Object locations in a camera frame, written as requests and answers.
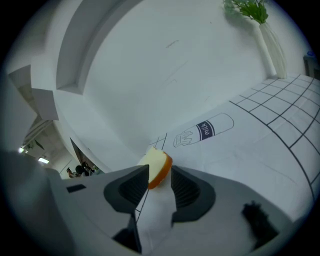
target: green leaves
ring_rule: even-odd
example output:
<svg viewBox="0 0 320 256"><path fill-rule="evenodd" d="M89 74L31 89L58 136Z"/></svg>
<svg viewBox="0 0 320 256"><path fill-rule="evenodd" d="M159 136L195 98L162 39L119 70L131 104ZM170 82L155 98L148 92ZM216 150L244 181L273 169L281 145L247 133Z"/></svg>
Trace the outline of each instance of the green leaves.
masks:
<svg viewBox="0 0 320 256"><path fill-rule="evenodd" d="M224 8L229 13L238 10L243 16L263 24L268 18L264 2L265 0L224 0Z"/></svg>

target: fruit slice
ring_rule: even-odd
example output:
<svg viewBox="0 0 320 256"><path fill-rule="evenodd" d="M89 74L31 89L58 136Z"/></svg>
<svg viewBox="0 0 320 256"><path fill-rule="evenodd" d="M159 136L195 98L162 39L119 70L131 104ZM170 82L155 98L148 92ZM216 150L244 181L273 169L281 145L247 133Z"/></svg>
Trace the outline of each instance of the fruit slice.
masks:
<svg viewBox="0 0 320 256"><path fill-rule="evenodd" d="M144 165L149 165L148 189L152 190L167 176L172 166L172 158L153 146L138 163L138 166Z"/></svg>

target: white vase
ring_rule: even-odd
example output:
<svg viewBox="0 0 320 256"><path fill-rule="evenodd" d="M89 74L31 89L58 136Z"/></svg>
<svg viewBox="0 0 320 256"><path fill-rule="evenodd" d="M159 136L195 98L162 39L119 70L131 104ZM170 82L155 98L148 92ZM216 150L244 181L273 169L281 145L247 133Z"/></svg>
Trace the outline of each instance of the white vase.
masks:
<svg viewBox="0 0 320 256"><path fill-rule="evenodd" d="M284 51L281 48L276 33L271 29L268 23L263 23L259 26L270 54L276 74L280 79L287 78L287 63Z"/></svg>

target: white paper sheet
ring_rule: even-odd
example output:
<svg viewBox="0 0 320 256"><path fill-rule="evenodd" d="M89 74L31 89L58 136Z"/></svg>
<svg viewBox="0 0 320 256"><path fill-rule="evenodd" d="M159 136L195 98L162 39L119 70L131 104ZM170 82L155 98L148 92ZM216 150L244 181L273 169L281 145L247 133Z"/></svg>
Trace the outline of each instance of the white paper sheet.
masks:
<svg viewBox="0 0 320 256"><path fill-rule="evenodd" d="M146 150L156 147L174 165L241 182L294 221L308 213L320 190L319 109L318 80L270 78L155 138ZM176 211L170 183L168 175L137 207L143 254L170 232Z"/></svg>

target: ceiling light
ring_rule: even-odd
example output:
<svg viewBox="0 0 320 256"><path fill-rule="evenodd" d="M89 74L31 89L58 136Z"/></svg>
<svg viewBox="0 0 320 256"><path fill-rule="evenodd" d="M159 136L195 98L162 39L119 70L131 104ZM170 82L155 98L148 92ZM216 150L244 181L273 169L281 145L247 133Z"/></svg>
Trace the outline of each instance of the ceiling light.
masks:
<svg viewBox="0 0 320 256"><path fill-rule="evenodd" d="M42 162L42 163L45 163L45 164L49 163L49 161L48 161L47 159L44 159L44 158L42 158L42 157L40 157L40 158L38 159L38 161L40 161L40 162Z"/></svg>

